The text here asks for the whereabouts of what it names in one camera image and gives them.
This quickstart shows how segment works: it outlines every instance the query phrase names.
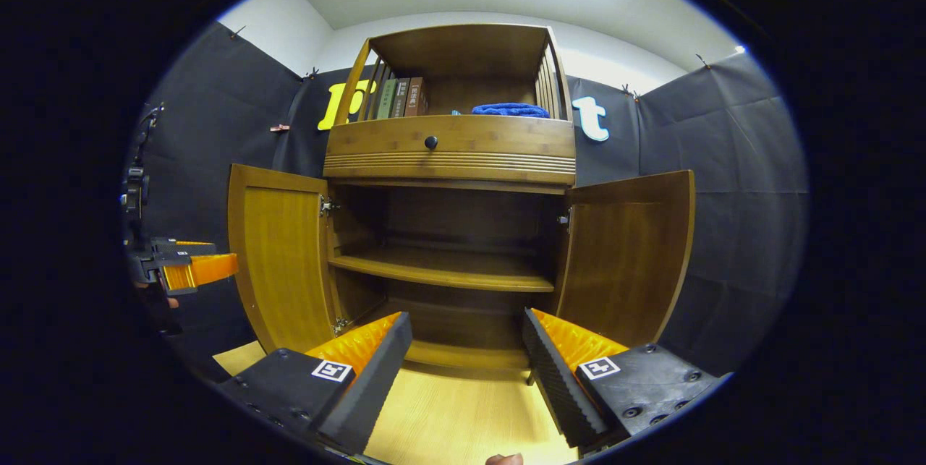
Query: open cabinet door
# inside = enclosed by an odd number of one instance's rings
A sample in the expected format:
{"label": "open cabinet door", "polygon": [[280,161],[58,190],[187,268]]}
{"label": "open cabinet door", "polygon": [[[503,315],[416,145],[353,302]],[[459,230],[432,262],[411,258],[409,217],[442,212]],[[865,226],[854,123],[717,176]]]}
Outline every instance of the open cabinet door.
{"label": "open cabinet door", "polygon": [[324,179],[232,165],[229,246],[238,293],[260,345],[305,352],[333,338],[324,250]]}
{"label": "open cabinet door", "polygon": [[695,228],[691,171],[570,189],[556,316],[634,347],[658,340]]}

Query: book spine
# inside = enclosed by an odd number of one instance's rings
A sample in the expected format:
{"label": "book spine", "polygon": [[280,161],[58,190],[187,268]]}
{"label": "book spine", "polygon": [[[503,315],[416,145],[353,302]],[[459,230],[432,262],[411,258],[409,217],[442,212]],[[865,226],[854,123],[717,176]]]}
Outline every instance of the book spine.
{"label": "book spine", "polygon": [[416,76],[408,80],[408,99],[406,102],[406,116],[417,116],[421,114],[421,77]]}
{"label": "book spine", "polygon": [[389,111],[393,106],[393,97],[396,95],[396,79],[392,77],[383,82],[383,95],[380,95],[380,107],[376,111],[376,119],[389,118]]}
{"label": "book spine", "polygon": [[400,118],[404,115],[404,102],[408,96],[408,79],[403,77],[396,83],[396,98],[393,99],[393,113],[390,118]]}

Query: book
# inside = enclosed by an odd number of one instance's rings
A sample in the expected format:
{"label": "book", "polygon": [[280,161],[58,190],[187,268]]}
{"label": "book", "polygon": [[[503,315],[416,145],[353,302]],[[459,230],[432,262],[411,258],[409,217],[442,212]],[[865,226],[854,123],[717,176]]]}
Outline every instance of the book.
{"label": "book", "polygon": [[406,101],[406,116],[421,116],[428,110],[428,99],[424,96],[424,79],[413,77],[408,82],[408,99]]}
{"label": "book", "polygon": [[391,77],[391,79],[383,82],[383,87],[381,87],[380,95],[380,106],[376,109],[376,119],[385,119],[389,118],[389,113],[391,107],[393,107],[393,97],[396,95],[396,83],[398,80]]}
{"label": "book", "polygon": [[400,77],[396,83],[396,97],[393,99],[393,112],[389,118],[401,118],[404,115],[404,102],[408,96],[408,79]]}

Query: black fabric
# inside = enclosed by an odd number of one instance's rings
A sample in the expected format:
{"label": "black fabric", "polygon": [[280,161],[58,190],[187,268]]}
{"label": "black fabric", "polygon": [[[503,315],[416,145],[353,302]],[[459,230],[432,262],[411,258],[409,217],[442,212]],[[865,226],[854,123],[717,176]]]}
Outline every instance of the black fabric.
{"label": "black fabric", "polygon": [[640,175],[640,115],[634,96],[603,83],[566,76],[573,100],[591,96],[604,107],[598,119],[608,139],[596,142],[582,132],[578,109],[572,109],[576,133],[576,186],[604,184]]}
{"label": "black fabric", "polygon": [[[373,67],[364,67],[360,79],[370,79],[370,76],[373,76]],[[287,111],[287,125],[290,129],[282,135],[280,148],[273,158],[274,171],[321,178],[321,171],[325,165],[325,149],[328,146],[328,131],[318,131],[318,122],[324,118],[328,106],[333,105],[331,86],[346,82],[349,74],[350,69],[338,69],[335,72],[317,73],[314,80],[303,80]],[[356,120],[357,113],[349,115],[347,119]]]}
{"label": "black fabric", "polygon": [[[214,243],[229,250],[229,165],[270,168],[281,123],[299,77],[241,37],[213,23],[176,59],[148,97],[165,110],[145,148],[151,177],[145,230],[151,235]],[[213,380],[225,378],[212,355],[255,340],[234,277],[177,297],[172,310],[184,333],[171,341]]]}
{"label": "black fabric", "polygon": [[810,186],[797,131],[748,54],[646,93],[640,116],[640,174],[690,168],[697,190],[688,274],[660,342],[730,372],[768,332],[800,268]]}

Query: blue towel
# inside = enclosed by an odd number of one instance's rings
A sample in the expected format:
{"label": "blue towel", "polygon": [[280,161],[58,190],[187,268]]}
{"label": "blue towel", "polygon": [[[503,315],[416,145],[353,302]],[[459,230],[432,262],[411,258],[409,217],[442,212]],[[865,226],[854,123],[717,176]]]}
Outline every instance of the blue towel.
{"label": "blue towel", "polygon": [[502,116],[533,116],[533,118],[550,118],[550,113],[543,107],[532,106],[529,103],[487,103],[476,106],[473,114],[499,114]]}

